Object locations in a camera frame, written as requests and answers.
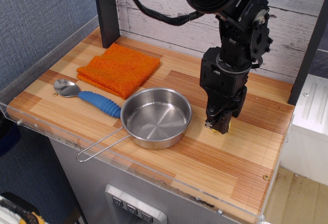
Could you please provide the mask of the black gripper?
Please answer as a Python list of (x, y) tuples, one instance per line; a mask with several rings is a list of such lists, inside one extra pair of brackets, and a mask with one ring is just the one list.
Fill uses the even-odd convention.
[(205, 127), (228, 133), (231, 117), (237, 118), (244, 104), (250, 62), (233, 68), (220, 59), (219, 47), (209, 48), (201, 60), (200, 86), (208, 101)]

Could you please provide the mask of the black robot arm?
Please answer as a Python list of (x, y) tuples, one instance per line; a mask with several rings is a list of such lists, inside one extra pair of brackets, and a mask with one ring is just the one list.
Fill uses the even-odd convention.
[(270, 52), (267, 0), (187, 0), (202, 14), (219, 20), (221, 46), (203, 55), (200, 86), (208, 101), (206, 127), (225, 134), (232, 117), (238, 117), (247, 94), (251, 69), (259, 68)]

